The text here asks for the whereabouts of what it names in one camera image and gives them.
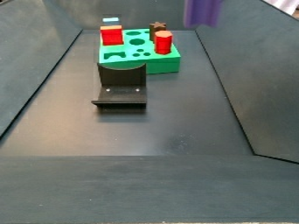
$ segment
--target gray wall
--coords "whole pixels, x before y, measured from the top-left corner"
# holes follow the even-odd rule
[[[79,33],[51,0],[0,5],[0,136]]]
[[[85,29],[97,30],[103,17],[122,18],[126,29],[146,28],[165,21],[171,30],[185,30],[183,0],[55,0]]]
[[[225,0],[197,30],[255,153],[299,162],[299,22],[261,0]]]

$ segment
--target dark star-shaped block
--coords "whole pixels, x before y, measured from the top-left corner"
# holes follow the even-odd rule
[[[159,31],[166,31],[166,23],[155,22],[150,24],[150,39],[155,41],[155,33]]]

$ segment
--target green shape sorter block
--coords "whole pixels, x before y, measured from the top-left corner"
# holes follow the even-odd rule
[[[182,55],[173,45],[173,52],[155,53],[155,44],[150,40],[150,30],[125,30],[123,45],[99,44],[99,64],[106,67],[129,69],[146,63],[147,74],[175,73],[181,70]]]

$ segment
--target red cube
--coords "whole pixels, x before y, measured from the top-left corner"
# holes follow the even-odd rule
[[[101,26],[99,32],[105,46],[117,46],[125,44],[122,25]]]

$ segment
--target purple object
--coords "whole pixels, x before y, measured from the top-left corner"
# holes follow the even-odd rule
[[[217,26],[222,0],[185,0],[185,27]]]

